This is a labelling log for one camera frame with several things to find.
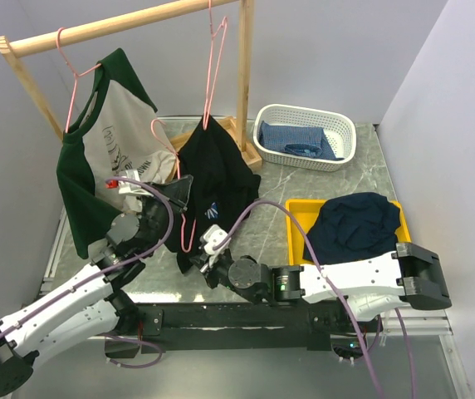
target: white laundry basket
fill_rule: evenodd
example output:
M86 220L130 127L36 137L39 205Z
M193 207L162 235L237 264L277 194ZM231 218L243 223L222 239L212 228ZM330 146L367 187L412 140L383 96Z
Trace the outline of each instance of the white laundry basket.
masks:
M321 127L326 139L337 158L343 160L313 160L303 156L282 154L263 147L259 142L260 126L265 121L269 125ZM271 104L264 106L257 115L254 124L254 144L267 162L296 166L299 168L335 172L342 165L350 162L355 153L355 126L346 116L301 106L284 106Z

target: black t-shirt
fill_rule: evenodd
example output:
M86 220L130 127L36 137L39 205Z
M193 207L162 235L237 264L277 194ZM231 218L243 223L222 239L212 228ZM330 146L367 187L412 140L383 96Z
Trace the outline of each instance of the black t-shirt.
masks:
M193 220L197 220L192 250L180 247L182 218L175 218L173 233L165 243L177 253L182 273L190 267L189 257L199 254L201 235L213 224L229 231L239 215L258 197L260 176L254 175L242 158L233 138L211 116L208 127L198 123L179 151L180 172L192 175L193 184L185 213L184 245L189 246Z

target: navy blue cloth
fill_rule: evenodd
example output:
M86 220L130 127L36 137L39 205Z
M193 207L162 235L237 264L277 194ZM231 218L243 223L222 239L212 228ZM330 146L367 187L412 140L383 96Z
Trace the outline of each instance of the navy blue cloth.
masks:
M358 193L326 201L307 234L321 264L370 259L396 249L400 209L383 195ZM311 260L307 247L303 258Z
M317 160L343 160L335 157L321 127L271 126L263 121L258 140L271 151Z

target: pink clothes hanger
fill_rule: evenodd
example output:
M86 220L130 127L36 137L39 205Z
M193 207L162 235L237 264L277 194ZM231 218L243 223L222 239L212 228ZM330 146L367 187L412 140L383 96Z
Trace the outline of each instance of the pink clothes hanger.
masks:
M210 59L208 62L208 80L206 82L206 101L204 102L204 112L203 112L203 129L205 130L208 127L208 117L212 109L213 93L215 92L215 82L218 79L219 63L221 62L221 54L223 53L224 39L227 36L227 28L228 28L228 18L225 16L223 20L221 21L221 24L219 24L217 30L214 32L213 21L212 21L212 0L208 0L208 11L210 14L211 45L210 45ZM215 37L218 35L221 29L223 29L223 37L221 38L221 47L219 48L218 64L215 67L215 74L213 75L212 90L210 92L210 77L212 75L213 44L215 42Z
M64 130L66 133L68 132L68 129L70 128L70 122L71 122L71 113L73 112L73 105L75 103L75 95L77 93L77 81L81 76L84 76L95 69L99 68L101 64L97 64L96 66L90 68L86 72L78 73L75 68L72 66L72 64L68 61L68 57L66 57L66 54L62 51L61 48L61 32L66 29L65 27L59 28L58 31L56 31L56 49L59 51L61 54L62 58L64 58L64 61L66 62L66 65L71 69L73 72L73 77L75 79L75 83L73 84L73 92L71 93L71 101L70 101L70 109L68 110L68 120L66 121L66 129Z
M213 31L213 18L212 18L212 0L208 0L208 11L210 15L210 59L208 61L208 79L206 82L206 100L204 101L204 111L203 111L203 129L206 130L208 127L208 117L210 115L210 110L212 109L212 100L213 100L213 93L215 91L215 83L218 78L218 73L219 73L219 64L221 62L221 54L223 53L223 45L224 45L224 40L227 36L227 29L228 29L228 18L225 16L223 20L221 21L221 24L218 26L217 30L214 32ZM221 38L221 47L219 48L219 54L218 54L218 63L215 67L215 74L213 76L213 84L212 84L212 90L210 91L210 77L212 75L212 60L213 60L213 47L214 47L214 42L215 42L215 37L219 34L219 31L223 29L223 37ZM165 148L167 148L169 151L173 152L175 154L175 159L176 159L176 166L177 166L177 176L180 179L180 161L179 161L179 154L177 154L177 151L174 150L174 148L169 148L161 139L158 138L156 133L154 132L154 123L159 122L162 125L165 125L164 122L162 122L159 119L154 119L151 121L151 132L153 133L154 138L160 142ZM193 221L193 227L191 229L191 235L189 237L189 246L185 248L184 245L184 228L186 225L186 217L184 214L182 214L182 226L180 228L180 246L182 247L182 250L187 254L189 251L191 251L191 248L193 246L193 236L195 233L195 227L197 225L197 220L195 219Z
M175 156L175 164L177 166L177 176L179 177L180 179L180 160L179 160L179 154L177 154L177 151L174 150L173 147L168 147L161 139L159 139L159 137L156 135L156 133L154 132L154 123L155 122L159 122L161 123L162 125L165 126L165 122L161 121L160 119L153 119L151 121L151 132L153 133L153 136L154 138L159 141L159 143L161 145L163 145L165 148L167 148L169 151L171 151L172 153L174 153L174 156ZM193 235L195 234L195 227L197 225L197 220L195 219L193 221L193 227L191 228L191 235L189 236L189 246L186 248L186 246L184 245L184 229L186 227L186 216L184 216L184 214L181 215L182 216L182 226L180 227L180 246L183 250L183 252L185 254L187 254L189 251L191 251L191 248L193 246Z

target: plastic basket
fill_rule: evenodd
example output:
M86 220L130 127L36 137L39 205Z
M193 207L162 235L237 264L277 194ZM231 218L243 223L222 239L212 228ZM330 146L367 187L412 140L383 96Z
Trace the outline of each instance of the plastic basket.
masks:
M343 160L313 160L303 156L282 154L263 147L259 142L260 125L265 121L269 125L321 127L326 139L337 158ZM355 126L346 116L335 112L312 110L301 106L271 104L264 106L254 124L254 144L267 162L296 166L313 170L334 172L350 162L355 153Z
M315 224L317 217L319 216L319 211L325 202L325 199L288 199L286 201L286 209L296 217L300 226L302 226L304 231L307 233L310 231L311 226ZM409 229L407 228L402 205L397 201L391 202L400 209L400 227L395 231L396 237L400 243L410 243L411 236L409 235ZM286 227L289 264L311 264L311 262L302 258L302 253L304 252L304 239L288 217L286 217Z

